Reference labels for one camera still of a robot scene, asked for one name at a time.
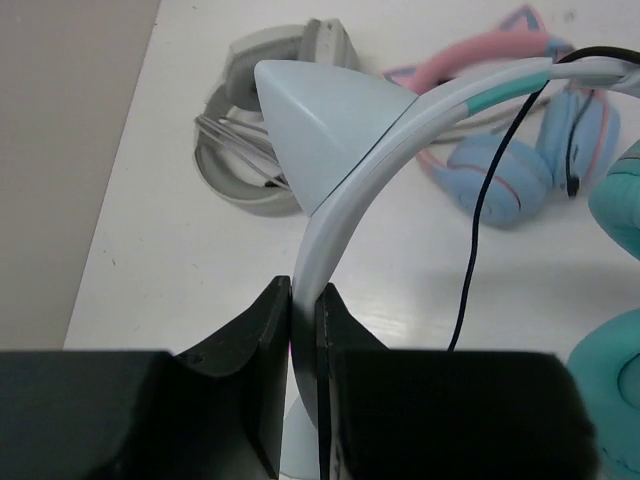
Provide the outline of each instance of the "ear cushion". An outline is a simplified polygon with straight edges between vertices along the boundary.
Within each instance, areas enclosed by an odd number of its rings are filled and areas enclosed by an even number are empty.
[[[633,310],[587,335],[567,363],[596,426],[605,473],[612,479],[640,480],[639,356],[640,310]]]
[[[458,174],[475,172],[474,176],[479,177],[481,185],[500,141],[498,136],[481,134],[460,142],[447,163],[450,169],[456,171],[454,178],[464,179]],[[497,189],[495,196],[491,193],[493,184],[501,186],[500,195],[497,195]],[[487,218],[487,223],[505,225],[536,213],[542,207],[551,185],[551,172],[540,155],[522,142],[513,141],[498,165],[492,187],[485,198],[492,212],[503,212],[504,216],[501,219]],[[479,190],[478,186],[475,196],[470,199],[474,208]],[[509,198],[505,197],[504,192],[509,193]]]
[[[300,37],[291,37],[263,43],[238,55],[228,66],[225,88],[229,101],[238,108],[260,111],[258,89],[253,75],[262,60],[296,60]]]
[[[573,123],[588,100],[582,91],[556,95],[545,112],[536,150],[547,161],[554,185],[566,187],[566,154]],[[606,99],[591,99],[577,123],[571,148],[571,173],[582,183],[593,183],[609,168],[620,132],[620,115]]]

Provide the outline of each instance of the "pink headband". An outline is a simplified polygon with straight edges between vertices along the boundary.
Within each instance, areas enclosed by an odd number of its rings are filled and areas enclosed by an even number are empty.
[[[573,50],[569,42],[547,32],[533,7],[523,5],[500,22],[495,30],[450,45],[417,66],[386,71],[383,77],[422,95],[460,70],[478,63],[543,56],[557,60]],[[426,149],[418,154],[418,160],[427,167],[438,162]]]

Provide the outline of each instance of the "ear cup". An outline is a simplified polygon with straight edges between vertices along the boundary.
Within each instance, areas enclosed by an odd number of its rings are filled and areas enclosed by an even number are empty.
[[[467,137],[447,163],[449,174],[436,173],[454,201],[472,214],[501,138],[483,134]],[[481,220],[504,226],[533,215],[542,207],[551,188],[551,172],[532,148],[513,141],[505,151],[489,187]]]
[[[282,38],[260,44],[238,55],[228,66],[225,88],[229,101],[238,108],[260,111],[253,71],[262,60],[296,60],[300,37]]]
[[[547,161],[554,186],[566,188],[566,155],[571,129],[589,95],[564,91],[556,95],[545,112],[536,150]],[[582,114],[573,133],[571,173],[582,184],[593,183],[611,165],[620,132],[620,115],[604,94],[596,94]]]
[[[589,208],[600,227],[640,260],[640,142],[618,160],[589,196]]]

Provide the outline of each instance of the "teal ear cushion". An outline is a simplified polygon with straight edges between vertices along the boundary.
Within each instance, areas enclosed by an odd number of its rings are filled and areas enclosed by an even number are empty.
[[[640,410],[623,397],[620,384],[625,367],[635,364],[639,355],[640,309],[591,332],[567,364],[595,424],[600,456],[611,479],[640,480]]]
[[[618,160],[591,192],[589,208],[600,227],[640,260],[640,160]]]

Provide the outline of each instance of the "white cable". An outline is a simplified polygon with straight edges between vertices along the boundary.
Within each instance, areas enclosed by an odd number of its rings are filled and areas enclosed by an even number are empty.
[[[249,168],[251,168],[257,174],[265,178],[267,181],[272,182],[274,185],[279,186],[280,188],[283,188],[285,190],[290,190],[288,185],[278,180],[278,177],[280,175],[276,175],[276,176],[269,175],[260,167],[258,167],[254,162],[252,162],[247,157],[245,157],[242,153],[240,153],[240,151],[237,150],[235,147],[228,145],[227,143],[224,142],[224,140],[214,135],[213,133],[209,132],[206,128],[203,128],[203,125],[201,125],[199,122],[196,122],[196,124],[198,125],[198,129],[203,135],[205,135],[207,138],[229,149],[229,151],[231,151],[234,155],[236,155],[240,160],[242,160]]]
[[[275,155],[271,156],[265,153],[263,150],[256,147],[256,145],[252,141],[247,140],[246,138],[243,138],[243,136],[241,134],[238,134],[238,132],[233,130],[233,128],[230,128],[229,126],[216,122],[215,120],[211,120],[210,118],[207,118],[204,115],[200,115],[197,121],[211,128],[212,130],[219,133],[220,135],[223,135],[229,138],[230,140],[235,141],[238,145],[246,148],[247,150],[253,151],[254,154],[258,155],[259,157],[262,157],[268,162],[273,163],[274,165],[278,165],[278,161],[275,158]]]

